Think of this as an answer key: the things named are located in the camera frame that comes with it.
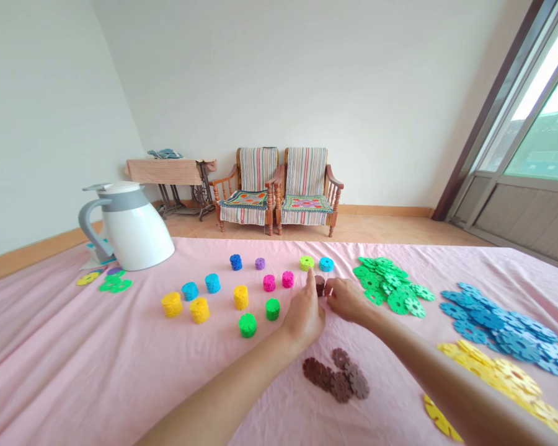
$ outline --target hand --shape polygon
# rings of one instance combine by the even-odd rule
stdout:
[[[346,321],[359,324],[361,317],[374,309],[360,287],[349,279],[327,280],[324,295],[330,309]]]
[[[318,304],[314,270],[308,268],[306,285],[291,298],[282,328],[304,351],[324,330],[324,308]]]

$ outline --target sky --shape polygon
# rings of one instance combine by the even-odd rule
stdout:
[[[536,74],[533,82],[529,86],[527,93],[523,97],[521,103],[517,107],[512,120],[523,120],[529,115],[529,112],[537,102],[541,92],[544,90],[547,82],[552,77],[552,74],[556,67],[558,66],[558,38],[552,45],[552,48],[546,55],[544,62],[539,67],[539,71]],[[542,113],[554,113],[558,112],[558,86],[556,90],[547,101],[546,106]]]

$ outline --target yellow snowflake toy pieces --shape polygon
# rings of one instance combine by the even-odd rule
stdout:
[[[245,310],[248,307],[248,288],[246,285],[239,285],[234,288],[234,301],[237,310]]]
[[[459,340],[458,345],[439,344],[438,350],[479,376],[485,383],[513,400],[558,434],[558,410],[538,399],[542,391],[523,369],[508,359],[492,360],[465,340]],[[426,412],[434,420],[436,427],[454,440],[462,441],[428,395],[424,396],[424,400]]]
[[[521,390],[529,395],[541,395],[539,385],[518,365],[513,364],[508,359],[498,358],[494,361],[496,368],[502,375],[515,383]]]
[[[178,314],[182,313],[182,300],[178,292],[166,294],[164,298],[161,299],[161,305],[166,312],[166,316],[169,318],[176,317]]]
[[[209,305],[204,297],[197,297],[190,303],[190,313],[195,323],[201,324],[209,319]]]
[[[473,359],[475,359],[475,360],[477,360],[477,361],[481,362],[482,364],[487,365],[489,367],[494,366],[494,361],[492,359],[490,359],[490,357],[488,355],[483,353],[479,348],[470,344],[465,339],[459,339],[459,341],[457,341],[457,343],[459,344],[459,347],[461,347],[461,349],[465,353],[469,354],[469,356],[471,356]]]
[[[449,358],[454,358],[461,352],[461,349],[457,344],[438,344],[438,350],[447,355]]]
[[[424,395],[423,400],[425,401],[426,412],[428,413],[429,417],[434,420],[434,424],[436,424],[436,427],[439,428],[440,431],[447,437],[452,437],[453,440],[462,442],[463,439],[461,438],[461,436],[448,422],[445,416],[442,415],[442,412],[436,407],[430,397],[428,395]]]
[[[76,281],[76,284],[78,286],[84,286],[84,285],[88,285],[90,284],[92,281],[94,281],[95,279],[97,279],[99,277],[99,274],[97,271],[93,271],[92,273],[89,274],[85,274],[83,277],[81,277],[80,279],[78,279]]]

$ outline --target chair leg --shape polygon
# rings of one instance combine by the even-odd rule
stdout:
[[[335,230],[336,225],[337,225],[337,214],[333,213],[330,215],[329,237],[333,236],[333,231]]]
[[[281,208],[277,207],[277,233],[283,235],[283,227],[281,226]]]
[[[225,232],[225,223],[221,220],[221,207],[215,206],[215,212],[217,213],[217,221],[219,222],[219,228],[221,232]]]
[[[273,235],[273,209],[268,209],[265,216],[265,223],[267,224],[268,236]]]

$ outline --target pink bedsheet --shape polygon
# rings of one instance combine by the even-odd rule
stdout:
[[[87,260],[77,247],[0,281],[0,445],[131,445],[178,402],[278,327],[294,289],[262,289],[266,274],[294,271],[299,257],[335,260],[333,273],[355,279],[359,256],[386,256],[435,293],[465,281],[510,310],[525,312],[558,332],[558,269],[507,248],[372,245],[362,243],[202,240],[176,238],[176,253],[151,269],[127,273],[134,285],[120,294],[99,292],[98,278],[75,285]],[[244,268],[231,271],[229,256]],[[256,271],[254,260],[267,259]],[[206,293],[204,279],[218,273],[221,292]],[[192,323],[187,305],[166,319],[161,298],[195,281],[208,298],[211,318]],[[249,288],[259,324],[240,337],[241,315],[233,289]],[[276,322],[265,319],[269,297],[281,301]],[[400,317],[436,345],[459,338],[451,319],[427,302],[426,319]],[[371,387],[370,398],[338,404],[311,385],[301,365],[308,356],[331,364],[333,348],[345,348]],[[496,353],[485,349],[493,357]],[[558,377],[521,363],[558,408]],[[328,313],[326,330],[286,369],[252,408],[233,445],[443,445],[425,414],[422,389],[395,356],[364,329]]]

